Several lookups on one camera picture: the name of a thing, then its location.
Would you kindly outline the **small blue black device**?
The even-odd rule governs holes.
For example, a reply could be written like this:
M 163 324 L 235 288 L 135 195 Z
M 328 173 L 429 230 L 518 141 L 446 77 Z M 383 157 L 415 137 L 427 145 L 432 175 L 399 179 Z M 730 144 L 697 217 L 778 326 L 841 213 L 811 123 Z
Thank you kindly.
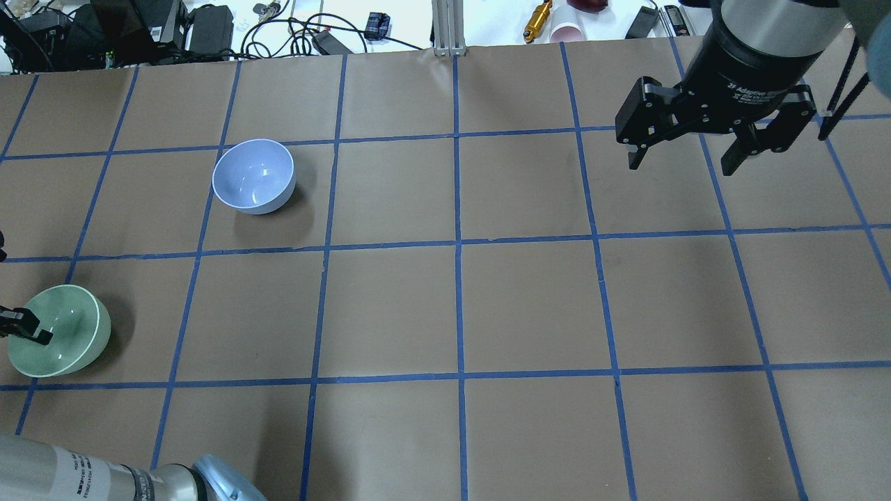
M 367 41 L 386 40 L 391 31 L 391 16 L 383 12 L 370 12 L 366 19 L 363 37 Z

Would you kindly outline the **black electronics pile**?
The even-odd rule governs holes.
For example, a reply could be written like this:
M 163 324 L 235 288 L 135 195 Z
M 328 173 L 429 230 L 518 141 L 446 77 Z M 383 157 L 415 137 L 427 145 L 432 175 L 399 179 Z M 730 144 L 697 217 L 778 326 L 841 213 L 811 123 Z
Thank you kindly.
M 226 61 L 235 16 L 228 6 L 184 1 L 86 1 L 63 12 L 52 1 L 2 2 L 2 51 L 14 73 Z

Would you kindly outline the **blue bowl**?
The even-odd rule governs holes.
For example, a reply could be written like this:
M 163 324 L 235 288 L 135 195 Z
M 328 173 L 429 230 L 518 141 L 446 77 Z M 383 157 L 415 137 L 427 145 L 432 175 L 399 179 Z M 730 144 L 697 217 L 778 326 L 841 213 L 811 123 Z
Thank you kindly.
M 211 175 L 214 197 L 249 215 L 276 212 L 292 197 L 296 183 L 292 153 L 268 138 L 233 146 L 216 162 Z

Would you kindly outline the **gold metal tool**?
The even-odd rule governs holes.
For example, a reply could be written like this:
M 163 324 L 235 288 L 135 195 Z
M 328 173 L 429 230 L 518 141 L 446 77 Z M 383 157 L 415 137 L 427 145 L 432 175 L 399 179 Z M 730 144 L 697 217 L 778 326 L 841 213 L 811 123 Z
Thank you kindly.
M 551 0 L 542 1 L 538 6 L 535 6 L 522 32 L 522 38 L 526 44 L 531 44 L 540 37 L 550 17 L 551 9 L 553 9 Z

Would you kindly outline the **green bowl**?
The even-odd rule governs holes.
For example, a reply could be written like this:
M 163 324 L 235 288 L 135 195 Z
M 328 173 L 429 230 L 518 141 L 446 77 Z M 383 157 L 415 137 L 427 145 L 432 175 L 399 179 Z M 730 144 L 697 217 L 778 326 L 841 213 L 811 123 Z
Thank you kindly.
M 109 312 L 88 289 L 57 285 L 20 307 L 31 310 L 40 320 L 40 327 L 53 333 L 47 346 L 6 338 L 10 364 L 20 374 L 34 378 L 73 374 L 95 361 L 108 345 Z

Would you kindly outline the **pink cup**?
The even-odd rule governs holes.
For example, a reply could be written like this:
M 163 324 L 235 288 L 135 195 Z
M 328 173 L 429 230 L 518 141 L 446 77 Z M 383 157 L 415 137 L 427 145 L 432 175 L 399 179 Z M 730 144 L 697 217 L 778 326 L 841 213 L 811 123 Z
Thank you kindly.
M 588 40 L 581 20 L 560 18 L 551 22 L 548 42 L 582 42 Z

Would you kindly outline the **red mango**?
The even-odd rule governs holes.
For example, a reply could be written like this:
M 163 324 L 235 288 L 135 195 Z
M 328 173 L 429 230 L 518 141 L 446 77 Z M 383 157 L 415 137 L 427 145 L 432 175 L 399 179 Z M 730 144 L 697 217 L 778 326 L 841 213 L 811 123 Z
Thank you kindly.
M 567 4 L 582 13 L 598 14 L 610 6 L 609 0 L 567 0 Z

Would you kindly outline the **black power adapter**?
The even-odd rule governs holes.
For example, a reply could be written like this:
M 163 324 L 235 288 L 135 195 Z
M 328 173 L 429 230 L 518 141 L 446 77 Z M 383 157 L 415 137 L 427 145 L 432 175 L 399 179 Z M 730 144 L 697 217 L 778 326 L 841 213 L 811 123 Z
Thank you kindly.
M 626 31 L 626 39 L 648 38 L 658 21 L 658 8 L 641 6 Z

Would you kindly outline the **aluminium frame post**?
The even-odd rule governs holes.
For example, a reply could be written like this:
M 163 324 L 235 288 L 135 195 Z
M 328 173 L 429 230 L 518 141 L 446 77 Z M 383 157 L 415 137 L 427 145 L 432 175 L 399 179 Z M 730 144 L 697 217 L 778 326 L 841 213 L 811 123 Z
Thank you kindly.
M 432 1 L 433 52 L 437 57 L 464 56 L 464 1 Z

